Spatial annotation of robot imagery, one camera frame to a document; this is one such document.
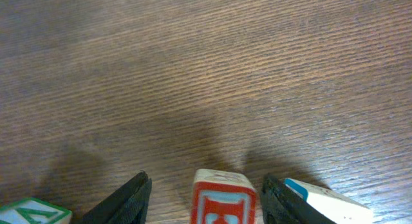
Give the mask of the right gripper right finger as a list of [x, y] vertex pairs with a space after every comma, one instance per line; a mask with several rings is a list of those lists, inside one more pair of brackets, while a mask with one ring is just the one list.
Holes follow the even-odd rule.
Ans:
[[271, 174], [260, 192], [264, 224], [335, 224]]

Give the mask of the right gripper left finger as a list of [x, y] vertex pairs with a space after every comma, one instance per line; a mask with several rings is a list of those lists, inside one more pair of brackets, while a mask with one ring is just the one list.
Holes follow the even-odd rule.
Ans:
[[145, 171], [85, 213], [79, 224], [145, 224], [152, 180]]

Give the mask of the beige blue-sided H block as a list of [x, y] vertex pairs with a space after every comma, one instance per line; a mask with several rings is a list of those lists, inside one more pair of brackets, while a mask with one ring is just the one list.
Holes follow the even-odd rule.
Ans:
[[284, 184], [315, 210], [338, 224], [371, 224], [373, 211], [335, 191], [286, 178]]

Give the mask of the red letter E block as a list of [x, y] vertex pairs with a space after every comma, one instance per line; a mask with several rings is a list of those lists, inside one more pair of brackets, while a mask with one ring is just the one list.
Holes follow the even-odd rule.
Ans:
[[255, 224], [257, 191], [240, 173], [198, 169], [194, 176], [191, 224]]

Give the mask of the beige gnome picture block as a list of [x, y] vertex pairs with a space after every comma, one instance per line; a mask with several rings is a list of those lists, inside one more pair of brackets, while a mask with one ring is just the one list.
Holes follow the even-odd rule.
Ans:
[[72, 211], [37, 198], [1, 207], [1, 224], [69, 224]]

